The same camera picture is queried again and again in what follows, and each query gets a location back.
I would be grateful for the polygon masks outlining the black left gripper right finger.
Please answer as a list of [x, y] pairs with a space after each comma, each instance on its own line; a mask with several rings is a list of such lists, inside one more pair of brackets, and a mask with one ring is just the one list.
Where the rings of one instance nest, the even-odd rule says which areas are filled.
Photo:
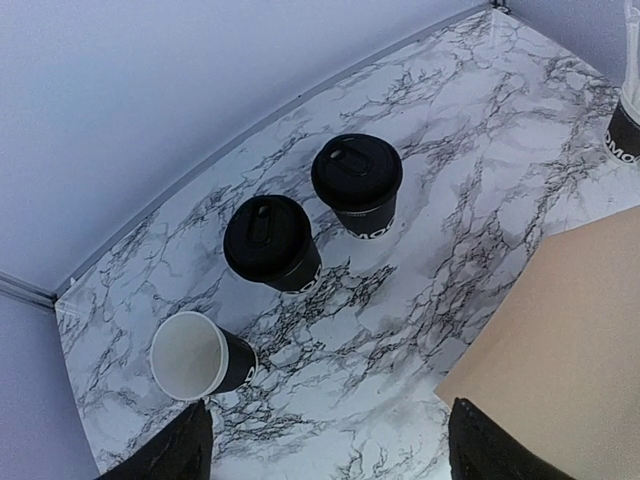
[[466, 398], [456, 398], [449, 423], [453, 480], [570, 480], [530, 452]]

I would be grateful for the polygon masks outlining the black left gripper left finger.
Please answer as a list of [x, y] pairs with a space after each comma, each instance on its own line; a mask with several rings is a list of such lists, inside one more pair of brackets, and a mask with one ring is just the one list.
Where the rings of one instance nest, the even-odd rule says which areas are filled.
[[204, 479], [211, 474], [213, 421], [200, 400], [100, 479]]

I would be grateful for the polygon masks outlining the stack of black paper cups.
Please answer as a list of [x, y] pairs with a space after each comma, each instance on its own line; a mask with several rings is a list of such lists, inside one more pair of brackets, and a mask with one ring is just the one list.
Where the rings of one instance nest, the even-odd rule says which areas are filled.
[[150, 367], [156, 384], [169, 397], [197, 401], [249, 384], [258, 371], [258, 356], [245, 340], [206, 315], [185, 311], [156, 330]]

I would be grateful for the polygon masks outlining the brown paper takeout bag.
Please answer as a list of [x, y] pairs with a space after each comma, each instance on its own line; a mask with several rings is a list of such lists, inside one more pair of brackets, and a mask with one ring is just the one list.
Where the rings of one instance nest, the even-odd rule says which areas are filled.
[[639, 475], [639, 211], [546, 238], [436, 388], [571, 479]]

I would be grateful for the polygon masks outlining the single black paper cup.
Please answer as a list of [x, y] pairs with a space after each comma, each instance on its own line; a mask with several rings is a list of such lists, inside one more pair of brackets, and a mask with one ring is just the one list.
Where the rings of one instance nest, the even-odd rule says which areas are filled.
[[352, 236], [365, 240], [390, 230], [402, 178], [402, 162], [394, 147], [367, 134], [332, 138], [311, 167], [317, 196]]
[[240, 277], [286, 294], [311, 290], [322, 269], [307, 214], [283, 195], [244, 202], [226, 227], [223, 250]]

